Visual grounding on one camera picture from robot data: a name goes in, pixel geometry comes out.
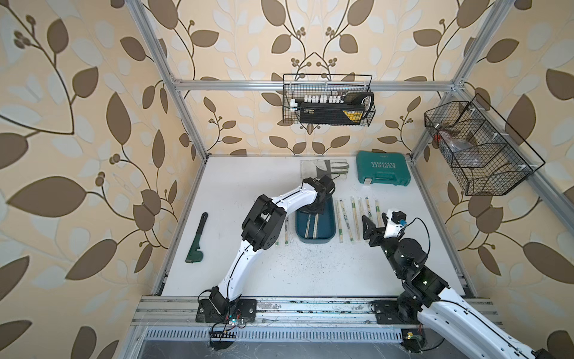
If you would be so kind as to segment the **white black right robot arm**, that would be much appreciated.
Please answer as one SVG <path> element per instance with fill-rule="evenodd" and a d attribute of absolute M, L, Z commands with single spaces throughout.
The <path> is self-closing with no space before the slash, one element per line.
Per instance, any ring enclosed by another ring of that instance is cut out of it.
<path fill-rule="evenodd" d="M 424 251 L 415 239 L 406 238 L 406 215 L 382 216 L 383 227 L 362 217 L 363 238 L 382 249 L 395 276 L 402 283 L 398 318 L 417 322 L 439 334 L 468 358 L 552 358 L 546 349 L 534 350 L 495 325 L 463 299 L 446 280 L 430 270 Z"/>

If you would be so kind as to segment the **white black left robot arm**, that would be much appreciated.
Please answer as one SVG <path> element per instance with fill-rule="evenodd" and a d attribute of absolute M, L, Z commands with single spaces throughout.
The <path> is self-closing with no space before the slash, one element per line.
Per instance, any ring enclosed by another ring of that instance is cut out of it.
<path fill-rule="evenodd" d="M 252 323 L 257 301 L 243 299 L 242 293 L 257 257 L 276 243 L 289 215 L 297 211 L 322 214 L 335 190 L 334 180 L 324 175 L 318 180 L 303 179 L 298 187 L 280 196 L 260 195 L 242 222 L 242 243 L 224 279 L 204 291 L 207 299 L 197 299 L 196 321 L 227 324 L 242 318 Z"/>

